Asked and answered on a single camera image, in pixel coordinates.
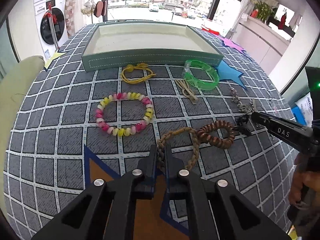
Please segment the right hand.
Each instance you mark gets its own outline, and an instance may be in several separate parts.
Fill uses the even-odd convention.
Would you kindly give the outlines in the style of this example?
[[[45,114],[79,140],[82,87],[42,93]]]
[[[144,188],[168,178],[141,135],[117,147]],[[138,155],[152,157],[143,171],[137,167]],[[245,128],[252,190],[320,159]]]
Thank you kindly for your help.
[[[299,153],[295,158],[296,169],[293,174],[291,188],[289,192],[289,202],[292,205],[301,201],[303,185],[316,192],[316,204],[319,204],[319,172],[300,171],[300,165],[304,160],[304,155]]]

